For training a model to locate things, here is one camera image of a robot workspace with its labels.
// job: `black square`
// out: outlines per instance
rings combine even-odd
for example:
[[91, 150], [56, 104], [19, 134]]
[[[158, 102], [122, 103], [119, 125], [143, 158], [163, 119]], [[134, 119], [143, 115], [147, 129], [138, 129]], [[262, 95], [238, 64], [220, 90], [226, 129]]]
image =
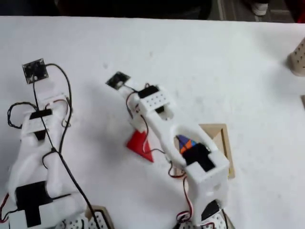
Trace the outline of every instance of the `black square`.
[[33, 77], [36, 78], [35, 81], [43, 80], [49, 77], [43, 58], [26, 63], [22, 66], [22, 68], [27, 84], [31, 84], [33, 82]]

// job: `red triangle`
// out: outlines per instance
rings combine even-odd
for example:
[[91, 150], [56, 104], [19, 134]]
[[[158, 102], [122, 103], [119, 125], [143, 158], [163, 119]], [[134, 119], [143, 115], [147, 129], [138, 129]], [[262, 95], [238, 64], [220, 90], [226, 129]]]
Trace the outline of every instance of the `red triangle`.
[[145, 152], [148, 152], [148, 153], [143, 152], [143, 143], [145, 141], [145, 138], [146, 138], [145, 132], [140, 133], [139, 131], [136, 130], [133, 133], [129, 142], [127, 143], [127, 148], [129, 148], [133, 152], [141, 155], [145, 159], [153, 162], [153, 156], [152, 156], [152, 153], [150, 152], [151, 149], [149, 147], [148, 141], [146, 141], [145, 148], [144, 148]]

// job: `white table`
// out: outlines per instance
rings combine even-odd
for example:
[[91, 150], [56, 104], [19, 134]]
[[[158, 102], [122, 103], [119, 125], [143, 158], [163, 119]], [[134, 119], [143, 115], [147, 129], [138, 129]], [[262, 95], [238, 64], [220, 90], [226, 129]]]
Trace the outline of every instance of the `white table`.
[[[133, 129], [124, 100], [105, 85], [118, 70], [143, 85], [162, 84], [197, 123], [227, 124], [236, 178], [225, 210], [237, 228], [300, 228], [305, 78], [293, 76], [285, 59], [304, 31], [299, 24], [0, 17], [1, 197], [20, 144], [7, 109], [34, 101], [21, 65], [42, 57], [62, 66], [72, 85], [75, 116], [64, 157], [117, 229], [172, 228], [186, 209], [163, 155], [155, 152], [151, 164], [124, 147]], [[66, 87], [56, 69], [48, 71]], [[14, 122], [21, 110], [13, 111]]]

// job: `black wire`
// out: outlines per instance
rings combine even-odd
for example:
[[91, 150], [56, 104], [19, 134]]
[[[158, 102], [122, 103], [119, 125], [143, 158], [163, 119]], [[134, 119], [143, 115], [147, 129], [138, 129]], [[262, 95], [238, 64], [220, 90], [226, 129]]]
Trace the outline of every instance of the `black wire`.
[[13, 105], [11, 105], [8, 109], [8, 125], [10, 127], [14, 127], [16, 129], [21, 129], [22, 128], [22, 124], [20, 126], [17, 126], [17, 125], [14, 125], [11, 120], [10, 120], [10, 116], [11, 116], [11, 111], [13, 110], [13, 108], [15, 106], [18, 106], [18, 105], [30, 105], [32, 106], [35, 110], [37, 110], [37, 106], [35, 106], [34, 104], [30, 103], [30, 102], [20, 102], [20, 103], [14, 103]]
[[42, 159], [41, 159], [41, 160], [42, 160], [42, 164], [43, 164], [43, 166], [44, 166], [46, 169], [48, 169], [48, 168], [47, 168], [46, 165], [44, 164], [44, 158], [45, 158], [46, 156], [52, 154], [52, 153], [57, 153], [57, 150], [56, 150], [55, 148], [52, 148], [51, 151], [48, 152], [48, 153], [46, 153], [45, 155], [43, 155], [43, 157], [42, 157]]
[[[70, 119], [71, 119], [71, 115], [72, 115], [72, 93], [71, 93], [70, 81], [69, 81], [68, 76], [66, 75], [65, 71], [64, 71], [60, 66], [58, 66], [57, 64], [49, 63], [49, 64], [46, 64], [45, 66], [46, 66], [46, 67], [47, 67], [47, 66], [56, 66], [57, 68], [60, 69], [60, 71], [61, 71], [61, 72], [63, 73], [63, 75], [65, 76], [65, 78], [66, 78], [66, 80], [67, 80], [68, 88], [69, 88], [69, 100], [68, 100], [68, 104], [69, 104], [69, 108], [70, 108], [69, 111], [70, 111], [70, 112], [69, 112], [69, 117], [68, 117], [68, 120], [67, 120], [67, 125], [66, 125], [66, 127], [65, 127], [65, 129], [64, 129], [64, 131], [63, 131], [63, 133], [62, 133], [62, 136], [61, 136], [61, 143], [60, 143], [59, 151], [57, 151], [56, 148], [53, 147], [53, 143], [52, 143], [52, 140], [51, 140], [51, 138], [50, 138], [50, 136], [49, 136], [48, 129], [46, 128], [46, 125], [45, 125], [45, 123], [44, 123], [43, 118], [41, 118], [42, 123], [43, 123], [44, 128], [45, 128], [45, 131], [46, 131], [46, 133], [47, 133], [47, 135], [48, 135], [50, 144], [52, 145], [51, 151], [50, 151], [49, 153], [45, 154], [45, 155], [42, 157], [42, 163], [43, 163], [43, 165], [45, 166], [45, 164], [44, 164], [44, 159], [45, 159], [46, 156], [50, 155], [51, 153], [57, 153], [57, 154], [58, 154], [58, 156], [60, 157], [61, 162], [62, 162], [63, 166], [65, 167], [65, 169], [66, 169], [68, 175], [70, 176], [72, 182], [74, 183], [74, 185], [76, 186], [76, 188], [78, 189], [78, 191], [80, 192], [80, 194], [82, 195], [82, 197], [85, 199], [85, 201], [86, 201], [86, 203], [87, 203], [87, 205], [88, 205], [88, 208], [89, 208], [89, 210], [90, 210], [90, 212], [91, 212], [91, 214], [92, 214], [92, 216], [93, 216], [93, 219], [94, 219], [94, 222], [95, 222], [95, 224], [96, 224], [96, 227], [97, 227], [98, 229], [100, 229], [100, 225], [99, 225], [99, 223], [98, 223], [98, 221], [97, 221], [97, 218], [96, 218], [96, 216], [95, 216], [95, 214], [94, 214], [94, 210], [93, 210], [93, 207], [92, 207], [90, 201], [88, 200], [87, 196], [86, 196], [85, 193], [83, 192], [83, 190], [82, 190], [82, 188], [80, 187], [80, 185], [79, 185], [79, 184], [77, 183], [77, 181], [75, 180], [75, 178], [74, 178], [72, 172], [70, 171], [70, 169], [69, 169], [69, 167], [68, 167], [66, 161], [64, 160], [64, 158], [63, 158], [62, 155], [61, 155], [63, 140], [64, 140], [65, 134], [66, 134], [66, 132], [67, 132], [68, 126], [69, 126], [69, 124], [70, 124]], [[33, 91], [34, 91], [35, 102], [36, 102], [36, 104], [37, 104], [37, 108], [39, 109], [39, 107], [38, 107], [38, 101], [37, 101], [37, 96], [36, 96], [36, 91], [35, 91], [35, 85], [34, 85], [34, 84], [35, 84], [35, 81], [33, 81]]]
[[[37, 100], [37, 95], [36, 95], [36, 90], [35, 90], [35, 80], [34, 80], [34, 76], [33, 76], [33, 92], [34, 92], [35, 103], [36, 103], [36, 106], [37, 106], [37, 111], [39, 111], [39, 105], [38, 105], [38, 100]], [[50, 144], [51, 144], [52, 148], [55, 149], [55, 147], [54, 147], [54, 145], [53, 145], [53, 142], [52, 142], [52, 140], [51, 140], [51, 137], [50, 137], [50, 135], [49, 135], [48, 129], [47, 129], [47, 127], [46, 127], [46, 124], [44, 123], [44, 120], [43, 120], [42, 117], [40, 117], [40, 119], [41, 119], [42, 124], [43, 124], [43, 127], [44, 127], [44, 129], [45, 129], [45, 131], [46, 131], [46, 134], [47, 134], [47, 136], [48, 136], [48, 139], [49, 139], [49, 141], [50, 141]]]
[[226, 227], [226, 229], [229, 229], [229, 227], [228, 227], [228, 220], [227, 220], [227, 216], [226, 216], [226, 214], [224, 212], [224, 209], [222, 209], [221, 211], [223, 212], [223, 215], [224, 215], [225, 227]]
[[5, 214], [5, 216], [4, 216], [4, 218], [3, 218], [3, 221], [5, 221], [6, 217], [7, 217], [9, 214], [14, 213], [14, 212], [16, 212], [16, 211], [18, 211], [18, 209], [13, 210], [13, 211], [8, 211], [8, 212]]
[[128, 111], [128, 113], [129, 113], [129, 115], [130, 115], [131, 118], [133, 118], [133, 115], [132, 115], [132, 111], [130, 110], [130, 108], [129, 108], [129, 106], [128, 106], [128, 100], [129, 100], [130, 96], [131, 96], [132, 94], [134, 94], [134, 93], [137, 93], [137, 92], [136, 92], [136, 91], [131, 92], [131, 93], [127, 96], [127, 98], [126, 98], [126, 107], [127, 107], [127, 111]]
[[72, 90], [71, 90], [71, 84], [70, 84], [70, 81], [69, 81], [69, 78], [68, 78], [66, 72], [60, 66], [58, 66], [55, 63], [49, 63], [49, 64], [46, 64], [45, 66], [46, 67], [48, 67], [48, 66], [55, 66], [55, 67], [57, 67], [62, 72], [64, 77], [66, 78], [67, 85], [68, 85], [68, 90], [69, 90], [69, 101], [68, 101], [68, 104], [69, 104], [70, 112], [69, 112], [69, 116], [68, 116], [68, 119], [67, 119], [67, 124], [66, 124], [66, 126], [65, 126], [65, 128], [63, 130], [62, 137], [61, 137], [61, 142], [60, 142], [60, 145], [59, 145], [59, 153], [61, 154], [61, 150], [62, 150], [62, 146], [63, 146], [63, 141], [64, 141], [64, 138], [65, 138], [67, 129], [69, 127], [69, 123], [70, 123], [70, 119], [71, 119], [72, 111], [73, 111], [73, 109], [72, 109]]

